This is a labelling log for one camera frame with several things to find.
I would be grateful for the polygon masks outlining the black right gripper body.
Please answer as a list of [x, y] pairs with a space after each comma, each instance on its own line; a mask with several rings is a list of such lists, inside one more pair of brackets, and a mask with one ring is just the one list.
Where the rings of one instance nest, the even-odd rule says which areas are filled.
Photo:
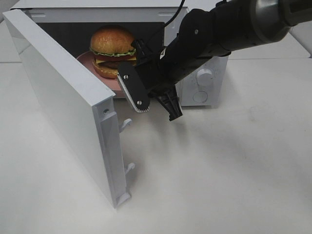
[[187, 67], [195, 61], [195, 49], [188, 46], [166, 46], [153, 51], [150, 59], [136, 65], [136, 71], [147, 90], [148, 97], [174, 86], [183, 79]]

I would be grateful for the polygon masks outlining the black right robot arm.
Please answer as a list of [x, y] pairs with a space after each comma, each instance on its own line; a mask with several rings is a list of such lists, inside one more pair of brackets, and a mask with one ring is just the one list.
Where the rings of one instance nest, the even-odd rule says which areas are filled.
[[193, 9], [176, 38], [160, 51], [148, 54], [134, 42], [136, 72], [145, 88], [129, 102], [144, 113], [155, 98], [174, 120], [182, 115], [175, 85], [191, 72], [213, 57], [281, 41], [293, 26], [311, 19], [309, 0], [223, 0], [210, 11]]

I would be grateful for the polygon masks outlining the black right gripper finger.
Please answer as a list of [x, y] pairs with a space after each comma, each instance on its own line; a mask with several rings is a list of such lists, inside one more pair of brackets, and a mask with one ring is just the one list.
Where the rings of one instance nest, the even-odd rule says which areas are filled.
[[152, 49], [144, 43], [143, 39], [135, 39], [131, 45], [136, 49], [137, 65], [148, 61], [153, 54]]
[[175, 86], [171, 86], [164, 91], [157, 93], [156, 100], [169, 113], [169, 121], [173, 121], [183, 115]]

